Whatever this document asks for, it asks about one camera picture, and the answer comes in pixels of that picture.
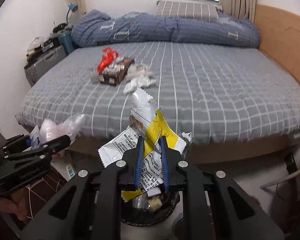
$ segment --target metal screw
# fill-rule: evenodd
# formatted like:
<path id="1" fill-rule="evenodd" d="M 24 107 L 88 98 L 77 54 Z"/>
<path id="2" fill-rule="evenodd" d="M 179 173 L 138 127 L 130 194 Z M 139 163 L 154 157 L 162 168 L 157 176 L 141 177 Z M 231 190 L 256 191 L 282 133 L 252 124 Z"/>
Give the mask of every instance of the metal screw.
<path id="1" fill-rule="evenodd" d="M 117 165 L 118 167 L 124 167 L 124 166 L 126 165 L 126 162 L 123 161 L 123 160 L 120 160 L 120 161 L 117 161 L 116 165 Z"/>
<path id="2" fill-rule="evenodd" d="M 188 166 L 188 163 L 186 161 L 179 161 L 178 162 L 178 165 L 181 167 L 181 168 L 185 168 Z"/>
<path id="3" fill-rule="evenodd" d="M 217 171 L 216 175 L 218 178 L 223 179 L 226 176 L 226 173 L 224 171 Z"/>
<path id="4" fill-rule="evenodd" d="M 88 172 L 86 170 L 81 170 L 78 172 L 79 177 L 84 178 L 88 175 Z"/>

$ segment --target pillow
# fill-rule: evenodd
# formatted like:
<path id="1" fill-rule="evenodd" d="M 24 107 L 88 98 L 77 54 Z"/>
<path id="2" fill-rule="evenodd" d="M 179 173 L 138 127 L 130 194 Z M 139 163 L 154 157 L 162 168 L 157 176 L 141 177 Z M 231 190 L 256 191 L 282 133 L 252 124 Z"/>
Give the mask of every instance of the pillow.
<path id="1" fill-rule="evenodd" d="M 187 19 L 217 22 L 218 12 L 215 5 L 208 3 L 158 1 L 156 16 L 177 16 Z"/>

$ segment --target mattress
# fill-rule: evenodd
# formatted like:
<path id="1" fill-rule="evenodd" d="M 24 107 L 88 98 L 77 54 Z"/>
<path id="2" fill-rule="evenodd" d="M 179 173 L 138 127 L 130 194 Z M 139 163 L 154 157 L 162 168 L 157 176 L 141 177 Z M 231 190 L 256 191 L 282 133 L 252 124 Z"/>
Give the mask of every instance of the mattress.
<path id="1" fill-rule="evenodd" d="M 168 125 L 194 143 L 248 141 L 300 132 L 300 87 L 257 49 L 207 44 L 113 44 L 120 56 L 149 65 L 157 78 L 146 88 Z M 125 82 L 93 84 L 105 46 L 78 49 L 49 70 L 24 98 L 16 118 L 34 127 L 86 114 L 85 136 L 111 139 L 129 125 Z"/>

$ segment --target blue blanket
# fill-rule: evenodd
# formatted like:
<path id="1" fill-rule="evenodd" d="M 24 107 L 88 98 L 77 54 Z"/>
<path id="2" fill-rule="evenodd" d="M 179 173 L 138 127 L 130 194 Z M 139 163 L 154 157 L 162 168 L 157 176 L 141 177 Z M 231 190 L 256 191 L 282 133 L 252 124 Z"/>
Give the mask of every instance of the blue blanket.
<path id="1" fill-rule="evenodd" d="M 260 35 L 249 20 L 219 15 L 217 23 L 203 20 L 129 13 L 111 19 L 92 10 L 77 22 L 72 38 L 81 47 L 117 42 L 172 41 L 258 47 Z"/>

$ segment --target suitcase handle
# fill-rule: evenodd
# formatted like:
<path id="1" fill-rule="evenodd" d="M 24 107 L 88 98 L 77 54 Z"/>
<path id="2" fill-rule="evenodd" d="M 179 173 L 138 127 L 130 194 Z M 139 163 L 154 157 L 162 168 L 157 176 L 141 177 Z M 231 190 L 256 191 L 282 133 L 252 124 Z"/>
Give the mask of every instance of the suitcase handle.
<path id="1" fill-rule="evenodd" d="M 44 56 L 43 60 L 44 61 L 48 61 L 48 60 L 55 60 L 55 58 L 57 57 L 57 52 L 56 51 L 52 51 L 50 53 L 48 53 L 47 55 Z"/>

